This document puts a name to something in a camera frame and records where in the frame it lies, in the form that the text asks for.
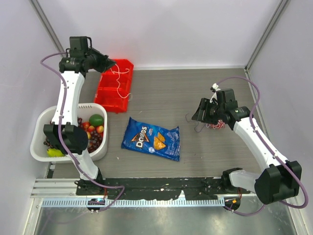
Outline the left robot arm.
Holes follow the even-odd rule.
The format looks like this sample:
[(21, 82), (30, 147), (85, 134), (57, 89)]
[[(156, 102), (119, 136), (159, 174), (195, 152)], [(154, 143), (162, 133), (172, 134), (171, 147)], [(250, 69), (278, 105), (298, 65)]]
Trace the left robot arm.
[(105, 72), (115, 61), (92, 46), (88, 36), (71, 36), (69, 48), (63, 53), (59, 69), (40, 63), (59, 76), (60, 91), (56, 110), (50, 124), (43, 131), (52, 146), (69, 157), (80, 174), (77, 187), (88, 189), (93, 195), (100, 195), (107, 188), (100, 169), (94, 164), (88, 152), (88, 136), (78, 126), (77, 109), (82, 86), (89, 70)]

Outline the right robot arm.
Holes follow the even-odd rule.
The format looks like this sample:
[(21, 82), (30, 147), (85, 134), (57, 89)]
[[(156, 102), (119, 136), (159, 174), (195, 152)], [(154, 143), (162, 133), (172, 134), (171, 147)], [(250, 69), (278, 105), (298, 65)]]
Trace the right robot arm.
[(273, 146), (249, 108), (238, 105), (232, 89), (217, 90), (210, 99), (202, 98), (192, 120), (214, 125), (223, 121), (244, 141), (261, 169), (261, 174), (242, 168), (225, 170), (221, 180), (224, 192), (243, 188), (256, 193), (265, 205), (299, 194), (297, 180), (301, 178), (301, 165), (289, 161)]

